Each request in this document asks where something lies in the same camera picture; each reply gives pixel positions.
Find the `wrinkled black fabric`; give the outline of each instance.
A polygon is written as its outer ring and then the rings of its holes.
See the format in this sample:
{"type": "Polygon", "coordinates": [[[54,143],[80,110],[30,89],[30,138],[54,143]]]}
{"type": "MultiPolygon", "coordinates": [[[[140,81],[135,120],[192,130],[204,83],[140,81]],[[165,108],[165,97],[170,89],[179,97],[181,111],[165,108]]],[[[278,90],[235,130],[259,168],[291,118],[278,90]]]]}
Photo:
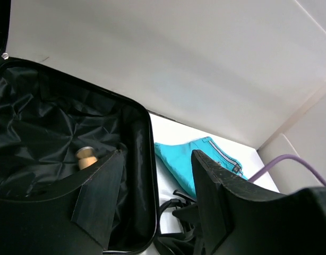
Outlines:
{"type": "Polygon", "coordinates": [[[25,67],[0,76],[0,197],[28,196],[79,171],[75,152],[125,158],[109,249],[132,251],[154,232],[148,120],[136,108],[25,67]]]}

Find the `white table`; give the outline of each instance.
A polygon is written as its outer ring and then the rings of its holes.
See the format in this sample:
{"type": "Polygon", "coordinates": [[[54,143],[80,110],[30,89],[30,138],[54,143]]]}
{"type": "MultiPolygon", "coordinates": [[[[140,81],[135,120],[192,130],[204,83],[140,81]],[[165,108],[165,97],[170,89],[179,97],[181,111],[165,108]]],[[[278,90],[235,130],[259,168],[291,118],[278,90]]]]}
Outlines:
{"type": "MultiPolygon", "coordinates": [[[[237,159],[243,167],[243,173],[247,178],[253,176],[260,170],[264,164],[261,161],[258,153],[254,148],[239,144],[237,142],[229,141],[227,139],[217,137],[215,135],[188,127],[177,122],[167,120],[165,118],[151,114],[151,122],[153,129],[153,139],[155,142],[164,143],[166,145],[179,145],[187,143],[192,140],[203,137],[212,137],[215,143],[231,157],[237,159]]],[[[173,198],[173,191],[176,189],[183,190],[177,181],[173,178],[169,170],[165,167],[163,162],[156,157],[157,165],[157,179],[159,189],[159,203],[160,205],[165,201],[173,198]]],[[[254,182],[256,185],[265,189],[279,192],[274,181],[268,173],[254,182]]],[[[166,210],[162,214],[160,227],[162,233],[180,232],[178,220],[172,216],[171,210],[166,210]]],[[[143,255],[157,255],[159,254],[152,244],[143,255]]]]}

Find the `cork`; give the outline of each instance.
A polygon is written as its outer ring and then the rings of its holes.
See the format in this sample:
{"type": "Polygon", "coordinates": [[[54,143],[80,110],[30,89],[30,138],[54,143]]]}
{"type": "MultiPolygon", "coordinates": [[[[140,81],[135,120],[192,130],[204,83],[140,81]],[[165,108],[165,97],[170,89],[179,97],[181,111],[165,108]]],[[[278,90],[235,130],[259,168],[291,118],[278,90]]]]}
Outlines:
{"type": "Polygon", "coordinates": [[[76,157],[79,159],[78,166],[80,170],[97,162],[98,159],[94,156],[94,152],[95,150],[92,147],[83,147],[77,151],[76,157]]]}

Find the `metal ring on cork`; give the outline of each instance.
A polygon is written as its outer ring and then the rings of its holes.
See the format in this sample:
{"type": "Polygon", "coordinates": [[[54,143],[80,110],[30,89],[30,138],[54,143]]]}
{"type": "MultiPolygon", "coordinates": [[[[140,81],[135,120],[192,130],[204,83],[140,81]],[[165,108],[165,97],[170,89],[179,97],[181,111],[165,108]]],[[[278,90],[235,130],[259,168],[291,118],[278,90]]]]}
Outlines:
{"type": "Polygon", "coordinates": [[[97,162],[95,157],[95,150],[92,147],[83,147],[76,152],[76,157],[78,160],[78,166],[80,170],[91,166],[93,163],[97,162]]]}

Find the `blue fabric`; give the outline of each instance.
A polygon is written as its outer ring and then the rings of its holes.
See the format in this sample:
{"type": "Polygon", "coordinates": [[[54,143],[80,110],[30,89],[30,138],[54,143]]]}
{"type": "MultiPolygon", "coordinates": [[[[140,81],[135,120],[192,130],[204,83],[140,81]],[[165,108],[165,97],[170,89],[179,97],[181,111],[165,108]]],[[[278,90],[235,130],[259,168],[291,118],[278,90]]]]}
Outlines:
{"type": "Polygon", "coordinates": [[[202,150],[225,169],[245,178],[240,162],[224,153],[211,137],[172,146],[155,143],[156,155],[162,159],[181,187],[194,198],[196,197],[196,192],[191,167],[191,152],[193,150],[202,150]]]}

